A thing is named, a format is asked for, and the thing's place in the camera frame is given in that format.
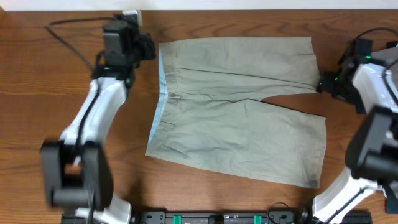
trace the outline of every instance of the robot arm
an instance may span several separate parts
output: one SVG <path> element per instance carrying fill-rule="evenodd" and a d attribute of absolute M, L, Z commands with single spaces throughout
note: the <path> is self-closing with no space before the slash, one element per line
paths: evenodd
<path fill-rule="evenodd" d="M 312 215 L 323 223 L 341 223 L 359 202 L 397 178 L 398 91 L 386 64 L 371 58 L 371 48 L 370 40 L 354 40 L 339 72 L 326 73 L 318 86 L 318 91 L 328 91 L 368 114 L 348 147 L 347 167 L 313 199 Z"/>
<path fill-rule="evenodd" d="M 155 59 L 149 34 L 140 34 L 138 11 L 116 15 L 104 25 L 104 64 L 96 64 L 88 96 L 59 141 L 41 150 L 48 204 L 77 209 L 76 216 L 110 224 L 128 224 L 131 205 L 113 195 L 113 179 L 104 144 L 114 116 L 134 83 L 141 60 Z M 76 173 L 67 167 L 78 167 Z"/>

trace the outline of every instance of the light blue waistband lining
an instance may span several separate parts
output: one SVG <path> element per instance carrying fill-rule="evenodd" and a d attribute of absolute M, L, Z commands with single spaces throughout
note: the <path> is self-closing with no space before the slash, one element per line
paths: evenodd
<path fill-rule="evenodd" d="M 154 122 L 152 123 L 152 128 L 150 129 L 148 144 L 152 140 L 155 135 L 156 129 L 160 123 L 160 119 L 162 117 L 163 110 L 166 106 L 167 98 L 169 97 L 167 93 L 167 83 L 166 77 L 163 69 L 163 61 L 162 61 L 162 52 L 159 51 L 159 101 L 157 102 L 156 112 L 154 117 Z"/>

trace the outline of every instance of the wood grain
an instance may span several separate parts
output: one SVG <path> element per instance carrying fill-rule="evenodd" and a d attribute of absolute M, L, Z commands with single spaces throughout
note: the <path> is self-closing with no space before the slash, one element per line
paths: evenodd
<path fill-rule="evenodd" d="M 89 71 L 43 29 L 46 22 L 111 12 L 0 13 L 0 223 L 59 223 L 46 206 L 39 149 L 57 138 L 83 103 Z M 144 11 L 145 31 L 158 42 L 197 37 L 311 36 L 320 71 L 337 68 L 347 41 L 373 27 L 396 27 L 398 11 Z M 65 25 L 59 32 L 94 60 L 103 48 L 101 23 Z M 381 49 L 394 37 L 369 34 Z M 158 62 L 143 62 L 131 96 L 118 111 L 106 154 L 115 191 L 134 205 L 168 210 L 266 210 L 274 202 L 299 207 L 325 190 L 344 167 L 346 147 L 364 119 L 329 95 L 277 96 L 268 103 L 326 117 L 327 150 L 320 189 L 305 189 L 194 169 L 144 155 L 159 94 Z M 375 223 L 398 222 L 375 194 L 358 208 Z"/>

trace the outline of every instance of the black base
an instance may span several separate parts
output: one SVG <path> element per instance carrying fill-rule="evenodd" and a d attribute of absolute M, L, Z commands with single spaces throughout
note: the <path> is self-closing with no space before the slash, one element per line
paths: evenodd
<path fill-rule="evenodd" d="M 293 224 L 295 216 L 290 211 L 272 211 L 269 216 L 278 224 Z M 107 224 L 94 221 L 94 224 Z M 85 224 L 84 218 L 62 215 L 61 224 Z M 143 212 L 140 220 L 129 224 L 272 224 L 267 212 L 228 212 L 228 213 L 165 213 Z M 373 224 L 370 212 L 350 212 L 341 224 Z"/>

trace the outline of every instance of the green connector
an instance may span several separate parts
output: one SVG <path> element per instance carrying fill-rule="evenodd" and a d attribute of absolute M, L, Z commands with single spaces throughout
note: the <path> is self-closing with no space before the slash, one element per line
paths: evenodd
<path fill-rule="evenodd" d="M 181 224 L 181 215 L 174 215 L 173 216 L 173 224 Z"/>
<path fill-rule="evenodd" d="M 261 223 L 262 223 L 262 216 L 254 215 L 254 224 L 261 224 Z"/>

